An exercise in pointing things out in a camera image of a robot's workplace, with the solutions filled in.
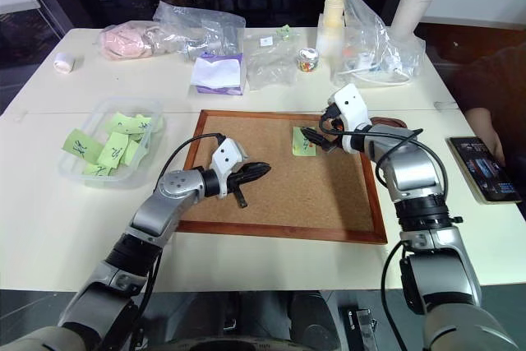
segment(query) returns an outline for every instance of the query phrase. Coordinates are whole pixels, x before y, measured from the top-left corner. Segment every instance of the green paper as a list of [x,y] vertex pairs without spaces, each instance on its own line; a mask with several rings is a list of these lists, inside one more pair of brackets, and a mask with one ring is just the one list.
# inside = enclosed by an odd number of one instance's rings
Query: green paper
[[86,135],[83,131],[74,129],[67,137],[62,149],[84,159],[86,162],[96,164],[103,150],[103,145]]
[[302,133],[301,128],[293,128],[293,155],[316,156],[316,146]]
[[102,149],[97,163],[115,169],[118,166],[119,160],[124,155],[127,146],[128,136],[113,132]]
[[145,147],[141,147],[139,143],[136,141],[130,140],[128,142],[128,147],[126,147],[126,151],[124,151],[124,155],[121,158],[121,163],[125,164],[126,166],[129,166],[131,161],[133,160],[133,156],[136,154],[136,152],[139,151],[139,161],[141,161],[142,157],[145,156],[148,152],[148,150]]
[[[137,114],[135,118],[146,118],[146,117],[142,114]],[[163,125],[164,125],[163,117],[159,116],[159,121],[157,121],[157,125],[155,125],[155,129],[152,132],[156,133],[160,131],[163,128]]]
[[148,117],[127,117],[124,114],[116,113],[113,115],[104,128],[107,133],[117,132],[124,135],[144,133],[150,127],[151,118]]
[[276,29],[276,33],[281,37],[281,39],[283,39],[283,41],[287,41],[290,36],[290,26],[283,25],[282,27]]
[[130,137],[130,140],[141,141],[144,135],[144,133],[133,133],[131,135],[128,135],[128,137]]
[[104,166],[103,164],[87,164],[82,174],[89,176],[109,176],[112,168]]

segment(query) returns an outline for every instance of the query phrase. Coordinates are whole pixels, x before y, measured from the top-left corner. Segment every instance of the plastic wrap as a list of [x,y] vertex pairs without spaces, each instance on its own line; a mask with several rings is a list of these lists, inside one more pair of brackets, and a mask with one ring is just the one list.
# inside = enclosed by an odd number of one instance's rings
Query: plastic wrap
[[98,41],[100,53],[111,60],[148,58],[174,50],[173,37],[152,21],[108,26],[100,32]]
[[175,50],[191,60],[204,52],[220,56],[243,52],[246,22],[241,16],[159,2],[154,21],[177,43]]
[[413,36],[403,43],[396,42],[363,0],[344,0],[344,9],[344,49],[332,64],[332,82],[336,86],[360,81],[401,85],[418,75],[426,49],[423,40]]
[[298,37],[289,30],[278,30],[271,35],[245,38],[250,90],[260,90],[271,84],[292,85],[296,81]]
[[99,51],[111,60],[183,53],[195,60],[202,53],[242,53],[245,19],[227,12],[176,7],[160,2],[153,21],[111,25],[99,35]]

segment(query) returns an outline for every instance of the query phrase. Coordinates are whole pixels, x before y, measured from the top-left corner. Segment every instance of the plastic bin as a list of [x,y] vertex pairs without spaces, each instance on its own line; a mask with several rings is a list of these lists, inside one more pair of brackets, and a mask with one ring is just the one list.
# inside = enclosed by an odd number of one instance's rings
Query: plastic bin
[[144,98],[110,98],[101,102],[93,113],[84,122],[82,130],[86,135],[104,144],[108,140],[108,133],[104,130],[104,125],[115,113],[122,113],[128,117],[135,117],[142,114],[151,118],[151,128],[144,134],[140,145],[148,149],[148,154],[143,156],[140,161],[139,151],[131,160],[129,166],[120,165],[109,176],[93,176],[82,174],[87,163],[68,152],[63,152],[58,163],[58,172],[71,180],[84,182],[92,187],[116,187],[130,188],[139,187],[146,181],[147,169],[151,166],[154,153],[159,146],[163,131],[158,130],[153,133],[162,117],[162,104],[154,99]]

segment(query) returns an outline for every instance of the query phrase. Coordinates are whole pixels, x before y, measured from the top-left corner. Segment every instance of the wooden frame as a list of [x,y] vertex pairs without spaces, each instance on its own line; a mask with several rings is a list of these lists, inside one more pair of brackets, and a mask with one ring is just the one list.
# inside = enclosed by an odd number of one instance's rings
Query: wooden frame
[[[201,110],[194,136],[202,134],[208,117],[251,117],[307,121],[318,121],[320,119],[320,116],[311,114],[248,113],[241,111]],[[190,150],[188,151],[186,162],[184,164],[185,169],[191,169],[193,167],[197,151],[199,149],[199,142],[199,140],[192,142]],[[384,221],[381,216],[380,202],[376,193],[376,184],[371,168],[371,161],[364,154],[360,154],[360,159],[363,175],[365,178],[365,184],[367,187],[367,197],[371,209],[372,231],[185,220],[180,222],[178,231],[386,244],[387,237],[385,235]]]

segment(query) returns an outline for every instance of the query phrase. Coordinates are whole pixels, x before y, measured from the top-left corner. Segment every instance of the small label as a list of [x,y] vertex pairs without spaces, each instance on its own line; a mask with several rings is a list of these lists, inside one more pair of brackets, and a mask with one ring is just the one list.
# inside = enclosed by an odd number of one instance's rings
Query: small label
[[261,47],[268,47],[269,45],[272,45],[272,36],[264,37],[263,39],[260,39]]

